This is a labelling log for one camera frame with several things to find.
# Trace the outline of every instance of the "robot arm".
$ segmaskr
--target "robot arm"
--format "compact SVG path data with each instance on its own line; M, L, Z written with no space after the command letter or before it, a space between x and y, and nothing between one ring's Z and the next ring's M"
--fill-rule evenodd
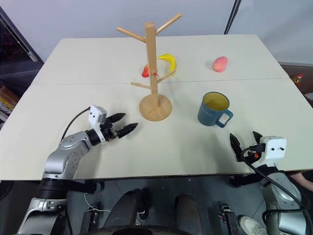
M276 164L285 156L286 139L277 136L263 137L257 132L253 132L253 134L257 144L245 150L240 148L237 138L230 134L230 143L237 161L244 161L251 168L252 173L258 173L245 176L237 181L234 180L233 185L238 187L245 185L246 182L254 183L261 180L260 184L267 210L277 210L271 213L266 211L263 216L269 235L285 233L305 235L304 213L306 211L302 212L303 210L300 209L301 193L287 175L276 167Z
M106 115L105 109L91 106L89 123L92 129L63 138L58 148L49 155L38 195L31 200L17 234L62 234L66 221L67 192L95 192L95 184L72 181L80 160L99 143L106 144L116 137L121 138L137 126L137 123L132 123L115 131L112 123L121 120L125 114Z

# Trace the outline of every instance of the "wooden mug tree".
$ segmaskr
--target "wooden mug tree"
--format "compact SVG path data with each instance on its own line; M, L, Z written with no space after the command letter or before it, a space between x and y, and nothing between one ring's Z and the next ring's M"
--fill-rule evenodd
M164 75L161 78L158 78L156 35L163 31L164 29L166 29L180 17L181 13L178 13L167 23L161 26L158 30L156 30L155 24L153 22L146 22L145 37L141 37L133 32L127 31L120 27L117 28L118 31L146 43L150 86L135 82L132 82L131 84L134 86L143 87L151 90L151 94L144 97L139 104L139 110L141 115L145 119L150 121L161 121L165 119L167 116L169 116L169 114L172 111L171 101L167 97L157 93L157 84L164 80L165 78L167 78L168 76L172 75L175 72L175 70L170 71L168 74Z

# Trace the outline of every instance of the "wooden stand base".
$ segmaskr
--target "wooden stand base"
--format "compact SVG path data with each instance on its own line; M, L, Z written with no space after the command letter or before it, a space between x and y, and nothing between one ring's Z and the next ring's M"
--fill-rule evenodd
M139 104L140 113L145 119L149 121L161 121L169 116L172 111L172 103L167 97L158 94L159 107L157 109L152 109L151 99L152 95L150 94L144 97Z

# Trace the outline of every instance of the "gray wall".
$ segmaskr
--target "gray wall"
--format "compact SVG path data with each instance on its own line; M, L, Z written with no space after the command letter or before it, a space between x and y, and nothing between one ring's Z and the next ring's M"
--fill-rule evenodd
M223 34L233 0L1 0L1 7L45 61L58 41L143 35L143 23L182 18L161 36ZM242 0L229 33L259 35L283 63L313 64L312 0Z

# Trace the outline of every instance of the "pink peach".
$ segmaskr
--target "pink peach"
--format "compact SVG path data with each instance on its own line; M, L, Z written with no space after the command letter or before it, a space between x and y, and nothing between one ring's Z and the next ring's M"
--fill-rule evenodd
M219 57L213 62L212 68L216 72L223 72L226 69L227 62L228 62L227 57L225 56Z

